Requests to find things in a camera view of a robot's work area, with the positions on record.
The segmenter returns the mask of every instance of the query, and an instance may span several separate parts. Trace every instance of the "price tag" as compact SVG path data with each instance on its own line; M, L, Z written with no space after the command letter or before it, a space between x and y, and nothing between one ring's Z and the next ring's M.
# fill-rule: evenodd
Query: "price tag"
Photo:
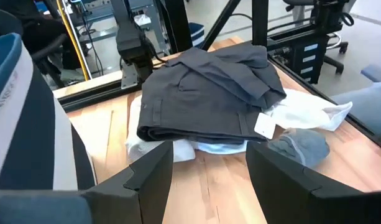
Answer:
M276 123L270 116L260 113L258 115L257 123L255 124L254 131L268 139L273 138Z

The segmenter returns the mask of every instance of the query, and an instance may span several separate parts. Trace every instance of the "striped fabric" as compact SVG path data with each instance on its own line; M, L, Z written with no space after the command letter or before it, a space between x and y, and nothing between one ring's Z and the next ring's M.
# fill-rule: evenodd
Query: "striped fabric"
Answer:
M90 156L20 36L0 37L0 189L94 185Z
M201 48L204 43L204 26L195 22L189 22L191 43L194 47Z

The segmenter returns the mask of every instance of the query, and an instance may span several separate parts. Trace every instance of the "floor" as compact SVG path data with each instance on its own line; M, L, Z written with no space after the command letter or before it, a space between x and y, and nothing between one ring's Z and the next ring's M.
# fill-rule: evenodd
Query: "floor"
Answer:
M185 3L188 20L203 24L205 31L208 32L227 2L228 0L191 0ZM242 0L235 12L251 15L251 2L252 0ZM285 6L282 0L269 1L269 27L292 21L291 12L287 12ZM338 49L327 52L328 56L343 62L345 70L342 75L335 75L335 68L324 64L319 83L316 85L318 90L328 96L370 86L372 82L361 75L360 71L368 64L381 61L381 0L375 0L374 4L371 4L369 0L357 0L351 14L355 19L355 25L344 26L340 31L342 38L349 42L347 53L339 55ZM93 28L101 30L112 26L115 26L114 19L108 19L96 23ZM152 31L147 35L152 42L155 42ZM231 17L217 40L234 35L250 40L251 21L245 17ZM94 47L103 64L104 73L119 70L119 55L114 37L95 42ZM93 50L90 50L88 64L91 71L98 70Z

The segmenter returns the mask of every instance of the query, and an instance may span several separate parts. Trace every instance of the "folded gray pants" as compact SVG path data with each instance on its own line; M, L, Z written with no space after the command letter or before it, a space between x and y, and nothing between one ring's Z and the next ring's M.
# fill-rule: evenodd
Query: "folded gray pants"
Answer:
M261 108L285 97L266 48L250 44L187 50L151 74L142 91L137 135L144 141L264 141L254 131Z

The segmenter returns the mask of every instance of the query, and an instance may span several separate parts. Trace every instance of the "wooden tabletop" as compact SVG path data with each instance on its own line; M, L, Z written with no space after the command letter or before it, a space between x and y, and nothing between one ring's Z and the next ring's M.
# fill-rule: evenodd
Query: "wooden tabletop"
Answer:
M214 43L211 50L241 42L234 37ZM285 88L307 92L278 68L277 72ZM121 74L102 78L117 80ZM75 91L86 83L82 85L74 87ZM70 91L67 88L56 94ZM140 94L131 93L68 114L93 157L98 182L128 166L124 143L129 107ZM381 148L346 121L334 133L319 131L326 136L331 152L315 170L364 192L381 190ZM218 156L198 151L195 160L174 164L163 222L266 223L250 182L245 154Z

